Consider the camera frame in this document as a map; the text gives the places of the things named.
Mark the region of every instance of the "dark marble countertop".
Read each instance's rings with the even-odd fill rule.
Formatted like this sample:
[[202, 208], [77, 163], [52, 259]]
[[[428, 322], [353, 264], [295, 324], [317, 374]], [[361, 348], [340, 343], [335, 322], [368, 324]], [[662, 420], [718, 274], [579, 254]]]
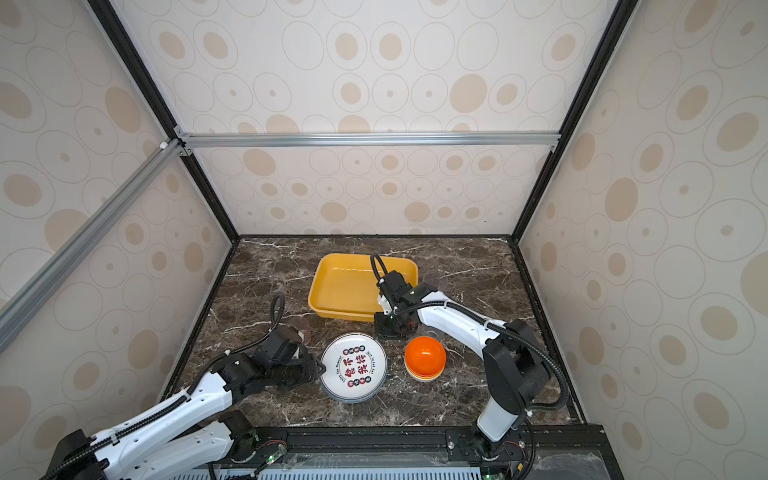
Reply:
[[[182, 373], [189, 383], [199, 368], [227, 348], [236, 348], [266, 332], [273, 293], [286, 295], [283, 322], [296, 327], [310, 352], [347, 332], [373, 334], [373, 324], [318, 317], [307, 296], [318, 262], [328, 253], [378, 253], [406, 257], [419, 267], [419, 281], [487, 316], [523, 319], [535, 328], [528, 296], [508, 244], [501, 238], [294, 237], [241, 240], [200, 335]], [[259, 426], [470, 425], [488, 401], [482, 361], [468, 348], [438, 332], [447, 353], [445, 370], [432, 382], [418, 382], [405, 368], [407, 342], [382, 342], [389, 360], [384, 386], [357, 404], [331, 399], [319, 382], [290, 391], [268, 390], [237, 408]], [[559, 395], [552, 379], [537, 401]], [[570, 423], [568, 411], [536, 412], [534, 423]]]

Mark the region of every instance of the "yellow tray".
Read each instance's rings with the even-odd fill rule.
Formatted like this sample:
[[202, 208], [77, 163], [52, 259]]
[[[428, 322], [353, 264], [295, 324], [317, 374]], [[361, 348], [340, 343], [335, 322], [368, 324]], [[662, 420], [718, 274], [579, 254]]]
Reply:
[[[406, 282], [413, 286], [419, 283], [419, 268], [412, 260], [398, 257], [382, 257], [382, 260], [387, 270], [397, 270]], [[317, 266], [307, 301], [323, 318], [372, 322], [373, 314], [382, 312], [376, 301], [378, 297], [370, 256], [330, 253]]]

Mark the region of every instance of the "patterned wallpaper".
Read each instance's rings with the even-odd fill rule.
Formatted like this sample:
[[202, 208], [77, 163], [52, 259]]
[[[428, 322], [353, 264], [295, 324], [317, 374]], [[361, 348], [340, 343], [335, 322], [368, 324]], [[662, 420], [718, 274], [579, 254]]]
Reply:
[[160, 395], [229, 249], [184, 171], [171, 161], [0, 355], [3, 480]]
[[768, 2], [644, 2], [522, 242], [628, 480], [768, 472]]
[[89, 14], [0, 2], [0, 307], [164, 135]]
[[120, 0], [185, 131], [559, 130], [615, 0]]
[[496, 234], [549, 146], [197, 150], [240, 234]]

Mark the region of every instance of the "wallpaper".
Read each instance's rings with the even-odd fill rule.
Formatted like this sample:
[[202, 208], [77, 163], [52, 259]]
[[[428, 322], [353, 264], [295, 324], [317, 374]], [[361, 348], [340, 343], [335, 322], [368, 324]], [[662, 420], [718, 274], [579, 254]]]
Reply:
[[768, 2], [643, 2], [522, 242], [628, 480], [768, 472]]
[[76, 2], [0, 2], [0, 308], [165, 136]]
[[3, 480], [161, 394], [230, 246], [184, 172], [171, 161], [0, 355]]
[[559, 130], [615, 0], [120, 0], [185, 131]]
[[200, 148], [240, 234], [507, 233], [548, 145]]

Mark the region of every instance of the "orange bowl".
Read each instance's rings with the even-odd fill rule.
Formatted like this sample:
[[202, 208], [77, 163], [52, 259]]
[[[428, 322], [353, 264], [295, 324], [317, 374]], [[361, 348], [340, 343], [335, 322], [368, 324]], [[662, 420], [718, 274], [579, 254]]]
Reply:
[[429, 382], [445, 368], [445, 348], [431, 336], [417, 336], [406, 347], [406, 368], [413, 378]]

